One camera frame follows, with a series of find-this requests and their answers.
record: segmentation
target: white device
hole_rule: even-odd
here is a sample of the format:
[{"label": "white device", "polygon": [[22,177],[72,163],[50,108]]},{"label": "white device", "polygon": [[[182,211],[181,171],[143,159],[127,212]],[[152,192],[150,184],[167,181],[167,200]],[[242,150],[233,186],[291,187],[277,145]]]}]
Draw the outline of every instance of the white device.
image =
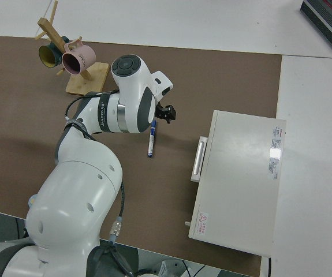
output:
[{"label": "white device", "polygon": [[[2,251],[0,276],[87,276],[89,256],[98,250],[100,228],[122,181],[117,157],[87,137],[102,131],[145,131],[159,101],[173,87],[163,73],[151,74],[135,55],[118,58],[111,71],[119,91],[91,93],[72,119],[67,116],[57,145],[57,166],[27,214],[26,228],[33,244]],[[161,114],[167,116],[167,110]],[[120,225],[119,219],[111,236],[118,235]]]},{"label": "white device", "polygon": [[271,257],[285,125],[214,111],[190,238]]}]

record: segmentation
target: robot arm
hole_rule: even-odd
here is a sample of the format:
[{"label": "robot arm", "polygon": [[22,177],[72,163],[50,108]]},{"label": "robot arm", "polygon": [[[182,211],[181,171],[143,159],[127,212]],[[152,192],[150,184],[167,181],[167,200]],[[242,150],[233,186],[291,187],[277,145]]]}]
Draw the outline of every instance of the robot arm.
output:
[{"label": "robot arm", "polygon": [[[84,96],[74,117],[67,118],[55,152],[57,166],[27,214],[26,228],[35,245],[1,255],[0,262],[10,261],[0,276],[86,276],[88,258],[99,246],[100,228],[122,181],[119,160],[91,134],[145,131],[173,87],[135,55],[118,58],[111,71],[119,90]],[[164,119],[174,119],[171,106],[164,110]]]}]

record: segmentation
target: black cable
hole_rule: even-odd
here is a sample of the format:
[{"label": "black cable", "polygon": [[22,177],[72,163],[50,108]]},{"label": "black cable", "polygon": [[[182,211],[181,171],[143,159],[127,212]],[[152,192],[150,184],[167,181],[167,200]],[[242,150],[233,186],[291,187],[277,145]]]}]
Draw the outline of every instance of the black cable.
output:
[{"label": "black cable", "polygon": [[20,239],[20,227],[18,226],[18,219],[14,218],[16,220],[16,225],[17,225],[17,238]]},{"label": "black cable", "polygon": [[[103,93],[114,93],[114,92],[118,92],[119,90],[118,89],[114,89],[112,91],[108,91],[108,92],[103,92]],[[102,93],[100,94],[93,94],[93,95],[83,95],[83,96],[80,96],[80,97],[77,97],[74,101],[72,101],[71,103],[69,103],[67,109],[66,109],[66,113],[64,114],[65,117],[68,117],[68,111],[69,111],[69,108],[71,108],[71,106],[76,102],[76,101],[79,101],[80,99],[84,99],[84,98],[95,98],[95,97],[101,97],[102,96]]]},{"label": "black cable", "polygon": [[123,265],[123,261],[122,261],[122,257],[119,255],[119,253],[117,252],[117,248],[116,246],[111,246],[109,247],[109,251],[115,261],[115,263],[120,267],[120,269],[122,270],[122,272],[127,276],[127,277],[135,277],[134,274],[127,269],[127,267],[125,265]]},{"label": "black cable", "polygon": [[86,132],[83,128],[79,127],[74,122],[68,124],[67,126],[69,126],[69,125],[72,125],[72,127],[75,127],[77,130],[79,130],[80,132],[82,132],[82,134],[84,134],[85,136],[87,136],[89,139],[96,141],[96,139],[92,135],[90,135],[88,132]]},{"label": "black cable", "polygon": [[124,182],[121,182],[121,210],[120,214],[118,216],[122,217],[122,214],[124,213],[124,208],[125,208],[125,187],[124,187]]},{"label": "black cable", "polygon": [[66,112],[64,113],[64,116],[65,117],[68,117],[68,111],[69,111],[69,108],[71,108],[71,106],[79,101],[80,99],[84,99],[84,98],[95,98],[95,97],[101,97],[102,94],[94,94],[94,95],[83,95],[83,96],[80,96],[80,97],[77,97],[75,100],[73,100],[71,103],[68,104],[67,108],[66,108]]},{"label": "black cable", "polygon": [[267,275],[267,277],[271,277],[271,268],[272,268],[271,258],[268,258],[268,275]]},{"label": "black cable", "polygon": [[185,268],[186,268],[186,271],[188,271],[188,275],[189,275],[189,277],[191,277],[190,272],[189,272],[189,268],[186,266],[185,261],[182,260],[182,263],[184,264],[184,266],[185,266]]},{"label": "black cable", "polygon": [[152,270],[151,269],[140,269],[138,271],[135,272],[135,277],[138,277],[140,275],[143,275],[143,274],[149,274],[149,273],[152,273]]},{"label": "black cable", "polygon": [[193,277],[195,277],[204,267],[206,267],[205,265],[204,266],[202,266],[195,274],[194,274],[194,276]]}]

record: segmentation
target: cable connector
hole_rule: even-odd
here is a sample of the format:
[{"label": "cable connector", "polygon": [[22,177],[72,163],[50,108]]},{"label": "cable connector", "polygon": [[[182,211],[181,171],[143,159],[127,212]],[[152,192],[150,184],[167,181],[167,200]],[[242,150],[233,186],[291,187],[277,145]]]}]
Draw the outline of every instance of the cable connector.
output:
[{"label": "cable connector", "polygon": [[113,222],[112,228],[110,229],[109,232],[109,244],[114,245],[117,237],[120,235],[122,227],[122,217],[118,216],[117,219]]}]

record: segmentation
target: blue pen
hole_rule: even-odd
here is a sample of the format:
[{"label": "blue pen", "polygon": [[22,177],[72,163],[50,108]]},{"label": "blue pen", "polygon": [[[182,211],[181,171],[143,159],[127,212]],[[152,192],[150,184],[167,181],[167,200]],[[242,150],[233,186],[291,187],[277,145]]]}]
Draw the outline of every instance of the blue pen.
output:
[{"label": "blue pen", "polygon": [[148,157],[151,158],[153,156],[153,143],[155,136],[155,125],[156,120],[153,120],[152,127],[150,128],[150,138],[149,138],[149,148],[148,148]]}]

